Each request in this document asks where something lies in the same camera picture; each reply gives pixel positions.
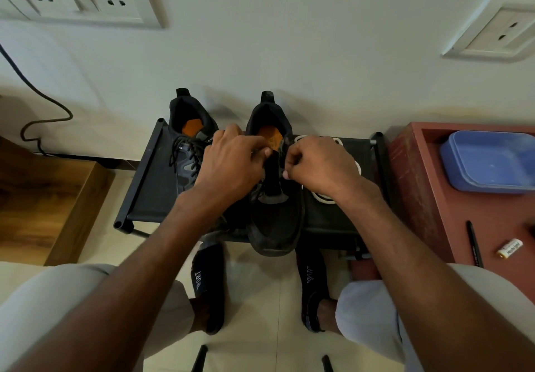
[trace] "shoe heel tab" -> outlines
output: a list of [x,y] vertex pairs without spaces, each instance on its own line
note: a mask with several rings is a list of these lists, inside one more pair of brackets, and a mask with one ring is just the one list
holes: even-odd
[[262,96],[260,96],[260,103],[275,103],[275,96],[273,95],[273,92],[262,92]]
[[177,89],[177,98],[180,98],[181,96],[191,96],[188,88],[180,87]]

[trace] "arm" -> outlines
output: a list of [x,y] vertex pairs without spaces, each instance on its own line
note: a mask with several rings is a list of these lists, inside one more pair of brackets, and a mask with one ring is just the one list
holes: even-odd
[[425,370],[535,368],[535,345],[401,223],[342,146],[301,139],[285,177],[331,196],[357,227]]
[[235,124],[216,132],[195,186],[160,227],[11,370],[131,370],[197,240],[261,179],[266,146]]

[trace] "black sneaker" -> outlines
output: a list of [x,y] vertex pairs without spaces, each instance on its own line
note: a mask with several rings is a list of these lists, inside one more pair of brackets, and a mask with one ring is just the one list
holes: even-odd
[[260,104],[247,123],[246,134],[264,136],[273,149],[264,163],[264,180],[248,197],[249,241],[262,255],[286,255],[297,246],[301,235],[304,202],[301,186],[283,178],[286,152],[294,136],[283,110],[275,104],[273,92],[262,92]]
[[225,322],[225,258],[223,245],[202,243],[191,263],[191,282],[195,297],[204,297],[209,305],[206,333],[214,335]]
[[169,134],[173,140],[169,166],[177,175],[177,196],[190,189],[197,180],[204,148],[213,140],[217,123],[189,91],[177,89],[177,98],[169,105]]
[[327,287],[327,270],[319,249],[299,246],[295,249],[299,277],[303,286],[301,296],[301,320],[312,332],[324,331],[319,326],[318,306],[323,299],[330,299]]

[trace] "white wall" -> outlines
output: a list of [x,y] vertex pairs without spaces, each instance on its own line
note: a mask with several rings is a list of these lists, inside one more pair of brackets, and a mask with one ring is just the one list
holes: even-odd
[[[0,22],[34,84],[76,121],[37,125],[50,151],[140,159],[176,87],[220,126],[272,90],[294,131],[367,137],[414,120],[535,124],[535,57],[439,54],[482,0],[157,0],[165,30]],[[58,109],[0,61],[0,133]]]

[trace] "shoe logo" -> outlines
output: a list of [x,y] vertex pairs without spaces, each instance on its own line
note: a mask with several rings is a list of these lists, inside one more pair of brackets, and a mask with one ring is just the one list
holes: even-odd
[[311,268],[308,267],[307,265],[307,283],[310,283],[314,280],[314,277],[313,277],[313,271]]
[[195,290],[201,287],[201,271],[195,273]]

